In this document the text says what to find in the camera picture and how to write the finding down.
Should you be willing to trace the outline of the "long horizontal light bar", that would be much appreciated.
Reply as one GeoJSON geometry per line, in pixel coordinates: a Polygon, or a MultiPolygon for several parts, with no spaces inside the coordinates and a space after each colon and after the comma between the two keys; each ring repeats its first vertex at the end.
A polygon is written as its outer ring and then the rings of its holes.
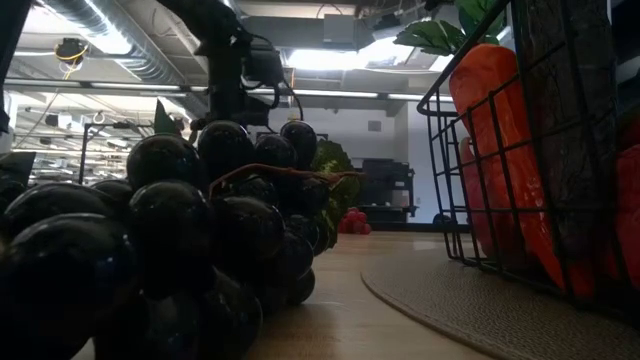
{"type": "MultiPolygon", "coordinates": [[[[62,90],[68,93],[89,93],[98,92],[122,92],[135,93],[139,96],[168,94],[199,94],[205,95],[208,92],[207,86],[192,85],[160,85],[147,83],[119,83],[119,82],[99,82],[99,81],[74,81],[56,79],[31,79],[8,77],[4,81],[4,87],[9,90],[34,89],[39,91],[62,90]]],[[[408,93],[387,93],[387,92],[360,92],[345,90],[316,90],[316,89],[294,89],[290,91],[285,88],[280,91],[281,95],[289,96],[295,94],[298,97],[321,97],[340,99],[364,99],[383,101],[408,101],[417,102],[423,98],[419,94],[408,93]]]]}

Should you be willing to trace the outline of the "black wire basket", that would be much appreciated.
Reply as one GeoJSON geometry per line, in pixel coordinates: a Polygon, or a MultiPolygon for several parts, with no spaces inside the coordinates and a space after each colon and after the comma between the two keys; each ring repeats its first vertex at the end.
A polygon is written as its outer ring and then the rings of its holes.
{"type": "Polygon", "coordinates": [[[513,50],[517,55],[517,77],[522,85],[534,152],[542,178],[543,192],[548,202],[546,209],[551,216],[554,249],[560,259],[571,260],[560,240],[558,225],[554,219],[558,209],[552,203],[548,180],[543,173],[541,141],[544,136],[535,131],[531,96],[526,89],[526,74],[531,67],[522,55],[524,45],[519,29],[519,6],[522,2],[523,0],[454,0],[454,10],[459,18],[457,24],[451,24],[445,20],[421,20],[408,25],[397,36],[397,42],[400,44],[447,59],[442,73],[420,100],[417,109],[428,121],[439,213],[449,216],[452,219],[450,224],[455,226],[451,232],[445,232],[448,254],[452,259],[466,265],[557,294],[576,306],[601,311],[626,320],[636,319],[640,317],[640,290],[636,289],[631,282],[616,231],[617,157],[620,152],[617,145],[619,127],[617,59],[615,60],[617,90],[615,202],[609,211],[609,231],[604,241],[596,245],[589,257],[578,259],[587,261],[590,266],[595,280],[594,294],[587,298],[580,298],[564,293],[551,281],[538,262],[532,262],[524,269],[501,268],[484,255],[473,235],[466,210],[458,157],[459,141],[466,136],[467,132],[453,104],[449,91],[449,76],[461,57],[494,21],[499,20],[502,23],[502,29],[498,34],[500,45],[513,50]]]}

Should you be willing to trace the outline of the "round beige placemat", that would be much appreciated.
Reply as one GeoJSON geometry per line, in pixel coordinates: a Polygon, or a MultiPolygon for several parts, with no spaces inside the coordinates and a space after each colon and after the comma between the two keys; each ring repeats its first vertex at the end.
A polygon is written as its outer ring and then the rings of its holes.
{"type": "Polygon", "coordinates": [[[365,286],[409,318],[500,360],[640,360],[640,331],[449,259],[384,255],[365,286]]]}

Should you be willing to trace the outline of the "black aluminium table frame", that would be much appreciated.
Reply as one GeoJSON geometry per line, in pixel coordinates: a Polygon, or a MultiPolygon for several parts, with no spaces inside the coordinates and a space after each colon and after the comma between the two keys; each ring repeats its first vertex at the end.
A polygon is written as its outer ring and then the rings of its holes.
{"type": "Polygon", "coordinates": [[[451,224],[403,223],[403,222],[372,222],[371,227],[373,231],[424,232],[424,233],[451,232],[455,228],[455,226],[451,224]]]}

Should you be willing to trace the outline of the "black equipment rack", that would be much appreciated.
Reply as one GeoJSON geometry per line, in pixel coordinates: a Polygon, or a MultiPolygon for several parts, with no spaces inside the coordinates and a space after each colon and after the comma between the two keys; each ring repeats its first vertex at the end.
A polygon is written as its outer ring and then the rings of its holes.
{"type": "Polygon", "coordinates": [[[406,223],[415,216],[414,170],[391,159],[364,159],[358,208],[370,223],[406,223]]]}

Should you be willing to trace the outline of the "black grape bunch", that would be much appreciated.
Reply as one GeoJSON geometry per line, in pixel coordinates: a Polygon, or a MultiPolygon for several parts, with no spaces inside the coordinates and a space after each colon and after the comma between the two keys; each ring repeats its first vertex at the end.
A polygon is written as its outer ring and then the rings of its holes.
{"type": "Polygon", "coordinates": [[[245,360],[355,196],[328,148],[214,121],[142,139],[122,179],[0,182],[0,360],[245,360]]]}

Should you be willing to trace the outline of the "large round silver duct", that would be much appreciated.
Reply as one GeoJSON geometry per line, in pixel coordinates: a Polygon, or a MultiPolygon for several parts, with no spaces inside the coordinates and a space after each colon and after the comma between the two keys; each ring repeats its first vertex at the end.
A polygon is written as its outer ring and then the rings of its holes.
{"type": "Polygon", "coordinates": [[[116,0],[36,0],[143,83],[184,85],[184,76],[116,0]]]}

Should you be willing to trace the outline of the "dark purple eggplant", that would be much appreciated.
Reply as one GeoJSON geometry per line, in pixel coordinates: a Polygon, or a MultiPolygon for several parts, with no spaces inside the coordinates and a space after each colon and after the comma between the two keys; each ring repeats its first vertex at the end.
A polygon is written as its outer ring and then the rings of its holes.
{"type": "Polygon", "coordinates": [[[571,260],[604,241],[615,202],[616,84],[607,0],[523,0],[522,55],[544,176],[571,260]]]}

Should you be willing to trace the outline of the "dark flat monitor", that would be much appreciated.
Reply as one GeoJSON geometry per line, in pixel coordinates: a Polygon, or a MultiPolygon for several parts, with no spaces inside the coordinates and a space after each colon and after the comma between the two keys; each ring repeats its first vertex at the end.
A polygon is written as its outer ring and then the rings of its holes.
{"type": "Polygon", "coordinates": [[[13,181],[27,186],[35,157],[35,152],[0,154],[0,182],[13,181]]]}

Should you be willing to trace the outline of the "orange carrot with green leaves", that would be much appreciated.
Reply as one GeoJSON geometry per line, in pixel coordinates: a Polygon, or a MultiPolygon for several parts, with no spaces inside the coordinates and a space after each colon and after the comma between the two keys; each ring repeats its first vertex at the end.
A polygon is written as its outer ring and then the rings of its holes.
{"type": "Polygon", "coordinates": [[[461,57],[449,91],[467,134],[458,146],[473,235],[504,269],[538,262],[564,293],[587,298],[595,280],[585,260],[562,260],[553,243],[516,53],[502,45],[499,20],[461,57]]]}

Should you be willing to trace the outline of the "dark red grape bunch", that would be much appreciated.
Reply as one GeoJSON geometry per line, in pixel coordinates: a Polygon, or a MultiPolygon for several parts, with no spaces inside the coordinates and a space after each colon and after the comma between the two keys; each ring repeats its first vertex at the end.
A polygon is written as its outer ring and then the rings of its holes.
{"type": "Polygon", "coordinates": [[[341,219],[338,232],[344,234],[368,235],[372,232],[372,227],[368,223],[367,215],[358,208],[352,207],[341,219]]]}

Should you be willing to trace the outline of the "grey rectangular duct box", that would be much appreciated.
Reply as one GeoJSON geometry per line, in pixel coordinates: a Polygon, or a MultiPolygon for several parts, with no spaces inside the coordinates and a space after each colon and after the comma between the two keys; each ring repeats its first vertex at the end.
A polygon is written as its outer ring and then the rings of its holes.
{"type": "Polygon", "coordinates": [[[353,51],[357,44],[356,20],[351,15],[325,14],[323,18],[323,47],[353,51]]]}

